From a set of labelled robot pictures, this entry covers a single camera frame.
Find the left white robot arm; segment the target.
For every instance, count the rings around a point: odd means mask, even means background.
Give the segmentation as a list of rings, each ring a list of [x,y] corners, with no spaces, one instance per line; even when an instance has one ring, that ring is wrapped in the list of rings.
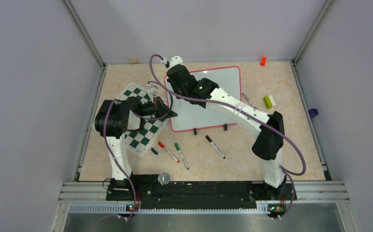
[[[105,100],[94,121],[94,127],[106,142],[112,166],[111,177],[126,181],[133,171],[127,151],[144,155],[162,131],[168,118],[177,117],[161,97],[142,102],[137,97]]]

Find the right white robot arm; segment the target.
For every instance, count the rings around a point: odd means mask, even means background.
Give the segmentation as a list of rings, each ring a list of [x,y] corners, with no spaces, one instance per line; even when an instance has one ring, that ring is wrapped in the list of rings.
[[[178,99],[217,112],[252,133],[256,140],[252,152],[264,165],[265,194],[278,199],[284,194],[285,175],[281,171],[284,134],[283,116],[259,111],[228,94],[208,78],[196,80],[180,56],[164,58],[168,82]]]

